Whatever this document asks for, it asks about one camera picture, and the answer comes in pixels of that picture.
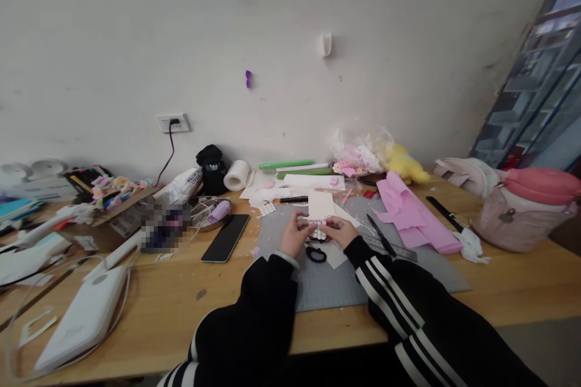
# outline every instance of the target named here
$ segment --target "hand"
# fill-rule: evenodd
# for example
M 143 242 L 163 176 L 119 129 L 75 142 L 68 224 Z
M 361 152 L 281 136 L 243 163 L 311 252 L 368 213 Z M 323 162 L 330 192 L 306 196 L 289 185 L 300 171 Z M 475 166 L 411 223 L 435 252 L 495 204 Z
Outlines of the hand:
M 291 213 L 289 222 L 284 228 L 283 238 L 278 246 L 280 252 L 294 259 L 301 252 L 307 237 L 317 229 L 316 224 L 309 224 L 308 220 L 300 220 L 298 219 L 299 216 L 309 216 L 309 214 L 302 210 L 295 210 Z
M 319 226 L 319 230 L 327 235 L 327 240 L 336 241 L 342 250 L 347 248 L 351 241 L 359 236 L 358 231 L 348 220 L 332 216 L 325 219 L 327 225 Z

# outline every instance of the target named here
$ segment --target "black sleeve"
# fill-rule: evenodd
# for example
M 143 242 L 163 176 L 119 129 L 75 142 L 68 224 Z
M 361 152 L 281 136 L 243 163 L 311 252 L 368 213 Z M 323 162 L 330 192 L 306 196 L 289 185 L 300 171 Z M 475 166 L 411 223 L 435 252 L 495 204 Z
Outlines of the black sleeve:
M 344 251 L 369 296 L 369 313 L 416 385 L 545 384 L 479 314 L 415 263 L 380 255 L 362 237 Z
M 188 359 L 158 387 L 260 385 L 291 345 L 297 283 L 277 255 L 256 260 L 244 274 L 238 301 L 200 322 Z

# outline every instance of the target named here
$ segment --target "person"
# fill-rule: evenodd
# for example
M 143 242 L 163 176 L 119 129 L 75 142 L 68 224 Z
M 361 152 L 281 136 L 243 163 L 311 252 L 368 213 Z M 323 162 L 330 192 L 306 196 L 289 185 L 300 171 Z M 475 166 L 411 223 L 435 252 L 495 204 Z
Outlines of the person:
M 238 301 L 200 322 L 186 361 L 160 387 L 545 385 L 482 316 L 450 296 L 429 272 L 372 250 L 350 222 L 336 216 L 320 230 L 343 249 L 369 296 L 369 314 L 389 339 L 288 357 L 298 287 L 291 276 L 316 229 L 301 217 L 308 214 L 294 211 L 278 251 L 248 268 Z

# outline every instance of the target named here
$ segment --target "bowl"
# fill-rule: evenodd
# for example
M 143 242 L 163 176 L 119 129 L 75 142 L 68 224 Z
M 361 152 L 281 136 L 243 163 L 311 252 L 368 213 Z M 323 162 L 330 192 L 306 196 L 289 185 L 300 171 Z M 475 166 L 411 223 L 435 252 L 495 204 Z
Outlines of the bowl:
M 201 197 L 198 205 L 192 209 L 192 228 L 194 230 L 198 230 L 198 228 L 199 228 L 200 233 L 205 233 L 205 232 L 214 230 L 214 229 L 220 227 L 221 225 L 224 225 L 224 222 L 226 222 L 230 217 L 230 214 L 232 212 L 232 207 L 230 207 L 230 210 L 228 211 L 228 213 L 226 215 L 224 215 L 224 217 L 222 219 L 215 222 L 214 224 L 211 224 L 206 220 L 207 217 L 211 213 L 208 210 L 208 207 L 210 209 L 214 210 L 216 208 L 216 206 L 218 204 L 220 204 L 222 201 L 230 201 L 230 199 L 229 198 Z

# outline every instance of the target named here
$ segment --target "stuffed toy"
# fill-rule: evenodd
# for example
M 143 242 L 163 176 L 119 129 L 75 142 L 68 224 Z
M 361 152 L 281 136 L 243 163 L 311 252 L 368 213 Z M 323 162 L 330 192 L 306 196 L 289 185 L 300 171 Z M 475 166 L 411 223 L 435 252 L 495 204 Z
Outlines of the stuffed toy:
M 405 184 L 427 183 L 430 181 L 430 174 L 424 171 L 424 168 L 409 155 L 405 147 L 399 144 L 393 144 L 393 149 L 387 151 L 385 159 L 381 164 L 387 171 L 395 171 Z

